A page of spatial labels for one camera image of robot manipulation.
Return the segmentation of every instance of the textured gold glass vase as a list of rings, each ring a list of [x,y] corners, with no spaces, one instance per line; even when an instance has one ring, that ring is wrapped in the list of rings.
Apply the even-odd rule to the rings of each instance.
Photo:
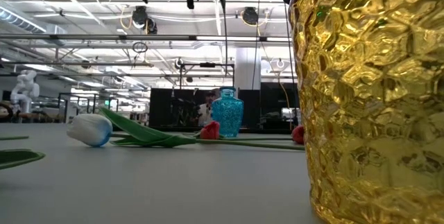
[[[444,223],[444,0],[297,0],[291,23],[316,213]]]

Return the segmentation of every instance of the white table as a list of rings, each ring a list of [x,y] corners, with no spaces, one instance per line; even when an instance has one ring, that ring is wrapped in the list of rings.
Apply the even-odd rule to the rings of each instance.
[[[0,149],[46,154],[0,171],[2,224],[322,223],[309,204],[302,152],[222,145],[88,148],[65,130],[56,123],[0,124],[2,135],[31,136],[0,142]]]

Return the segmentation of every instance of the white robot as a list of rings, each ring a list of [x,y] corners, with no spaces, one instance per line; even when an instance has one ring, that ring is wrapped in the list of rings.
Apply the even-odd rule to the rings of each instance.
[[[40,94],[40,86],[34,83],[37,73],[35,71],[22,71],[17,77],[17,85],[11,92],[10,101],[13,105],[13,111],[16,113],[30,113],[33,98]]]

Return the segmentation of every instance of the flower stem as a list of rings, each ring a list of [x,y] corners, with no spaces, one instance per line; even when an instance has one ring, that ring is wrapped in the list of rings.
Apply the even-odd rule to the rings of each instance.
[[[281,137],[281,138],[222,138],[222,140],[227,141],[292,141],[291,137]]]
[[[227,140],[208,140],[208,139],[196,139],[198,144],[227,144],[227,145],[237,145],[237,146],[249,146],[258,148],[279,148],[287,150],[305,150],[302,145],[299,146],[287,146],[287,145],[275,145],[275,144],[255,144],[250,142],[242,141],[227,141]]]
[[[8,140],[20,140],[20,139],[28,139],[29,136],[23,137],[0,137],[0,141],[8,141]]]

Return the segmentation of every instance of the blue glass bottle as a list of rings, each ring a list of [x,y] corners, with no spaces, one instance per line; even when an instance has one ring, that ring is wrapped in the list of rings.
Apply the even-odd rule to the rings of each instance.
[[[236,137],[242,124],[244,102],[234,97],[234,87],[221,87],[221,97],[212,104],[212,118],[221,125],[219,133]]]

